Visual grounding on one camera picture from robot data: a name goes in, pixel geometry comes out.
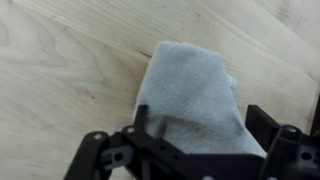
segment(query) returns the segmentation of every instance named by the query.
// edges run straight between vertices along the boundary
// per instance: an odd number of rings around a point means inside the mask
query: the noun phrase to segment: black metal frame
[[[320,179],[319,103],[313,136],[294,126],[280,126],[258,106],[249,105],[246,127],[268,152],[265,159],[251,154],[186,155],[145,132],[147,111],[148,106],[139,106],[133,126],[111,137],[104,132],[86,135],[65,180],[108,179],[120,166],[143,180]]]

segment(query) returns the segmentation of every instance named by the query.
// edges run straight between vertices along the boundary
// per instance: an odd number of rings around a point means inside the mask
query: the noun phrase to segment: white towel
[[[245,128],[232,89],[235,80],[217,52],[160,42],[136,107],[149,106],[147,132],[185,153],[266,153]]]

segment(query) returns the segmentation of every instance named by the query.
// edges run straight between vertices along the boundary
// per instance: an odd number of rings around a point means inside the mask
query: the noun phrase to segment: screw
[[[290,131],[290,132],[292,132],[292,133],[297,132],[297,129],[294,128],[294,127],[291,127],[291,126],[288,126],[288,127],[287,127],[287,130]]]
[[[134,128],[133,128],[133,127],[129,127],[129,128],[127,129],[127,131],[128,131],[128,133],[133,133],[133,132],[134,132]]]
[[[201,180],[214,180],[212,176],[203,176]]]
[[[94,135],[94,139],[98,140],[102,138],[102,134],[98,133],[96,135]]]

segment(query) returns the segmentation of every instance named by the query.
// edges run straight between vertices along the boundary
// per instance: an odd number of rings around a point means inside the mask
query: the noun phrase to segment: folded cloth
[[[137,97],[149,106],[147,133],[185,153],[266,153],[245,128],[217,52],[160,42]]]

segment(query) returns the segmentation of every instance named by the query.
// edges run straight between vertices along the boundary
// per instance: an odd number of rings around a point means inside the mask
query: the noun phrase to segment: wood grain
[[[258,104],[308,132],[319,10],[302,0],[0,0],[0,179],[61,179],[85,133],[128,123],[161,40],[219,51],[243,116]]]
[[[147,64],[8,1],[4,6],[0,179],[62,179],[86,133],[112,134],[130,123]]]

